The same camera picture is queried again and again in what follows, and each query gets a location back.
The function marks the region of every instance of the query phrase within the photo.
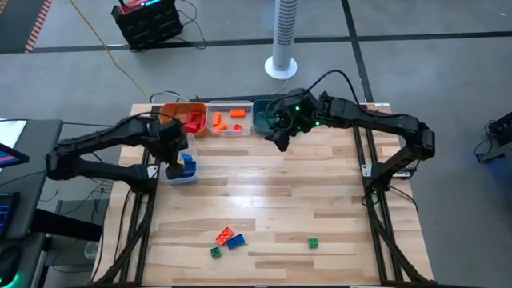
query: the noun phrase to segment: white tower fan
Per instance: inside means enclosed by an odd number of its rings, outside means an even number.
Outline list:
[[[276,0],[274,44],[272,56],[265,62],[265,71],[274,79],[285,80],[297,72],[297,63],[291,57],[295,40],[295,20],[299,0]]]

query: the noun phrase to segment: orange lego brick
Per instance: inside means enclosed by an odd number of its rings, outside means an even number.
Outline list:
[[[214,127],[214,132],[219,132],[220,130],[226,130],[227,124],[225,122],[220,122],[217,126]]]
[[[233,231],[229,228],[229,227],[226,227],[224,228],[224,230],[216,237],[215,241],[217,241],[217,243],[222,246],[224,245],[224,243],[226,243],[227,239],[229,239],[231,237],[231,235],[233,235]]]
[[[214,126],[217,126],[220,123],[221,123],[221,113],[215,112],[214,113]]]
[[[244,118],[245,116],[246,111],[244,109],[231,109],[232,118]]]
[[[242,131],[243,130],[243,126],[240,125],[240,124],[234,124],[233,130],[235,130],[235,131]]]

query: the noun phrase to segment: green lego brick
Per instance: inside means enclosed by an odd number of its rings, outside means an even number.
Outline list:
[[[218,247],[210,249],[211,257],[213,258],[219,258],[222,256],[221,250]]]
[[[309,238],[307,241],[310,246],[310,249],[318,248],[318,239],[317,238]]]

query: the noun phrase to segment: clear plastic container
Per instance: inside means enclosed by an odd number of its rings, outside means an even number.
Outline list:
[[[244,109],[244,118],[232,118],[232,109]],[[206,114],[206,127],[217,136],[247,136],[253,124],[253,103],[251,101],[212,101],[208,103]],[[227,124],[226,130],[214,130],[214,113],[220,112],[221,122]],[[235,130],[234,125],[239,124],[242,130]]]
[[[171,185],[190,184],[190,183],[194,183],[198,180],[198,148],[195,145],[195,136],[191,133],[188,133],[186,135],[186,140],[189,143],[189,147],[187,149],[179,151],[179,153],[188,154],[195,161],[194,175],[189,176],[189,177],[183,177],[183,178],[168,179],[167,174],[165,172],[165,168],[167,168],[168,165],[165,163],[161,163],[160,164],[160,180],[167,182]]]

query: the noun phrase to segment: black storage crate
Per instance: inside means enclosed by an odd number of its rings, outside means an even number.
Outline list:
[[[128,3],[124,7],[116,5],[112,9],[115,22],[133,50],[149,49],[183,30],[174,0],[150,2],[147,6],[131,6],[132,3]]]

